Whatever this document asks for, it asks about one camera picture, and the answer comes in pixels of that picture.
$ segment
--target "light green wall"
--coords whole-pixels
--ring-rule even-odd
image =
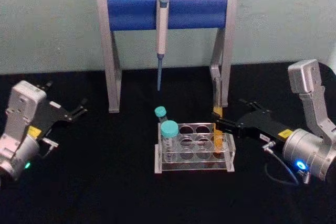
[[[103,69],[96,0],[0,0],[0,73]],[[238,0],[234,63],[326,59],[335,0]],[[123,68],[155,68],[155,31],[116,33]],[[165,66],[210,61],[214,30],[170,30]]]

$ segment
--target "blue pipette holder bar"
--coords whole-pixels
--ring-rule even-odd
[[[168,29],[218,28],[210,69],[214,103],[227,106],[237,0],[170,0],[169,3]],[[114,32],[156,29],[156,0],[97,0],[97,4],[109,112],[118,113],[121,68]]]

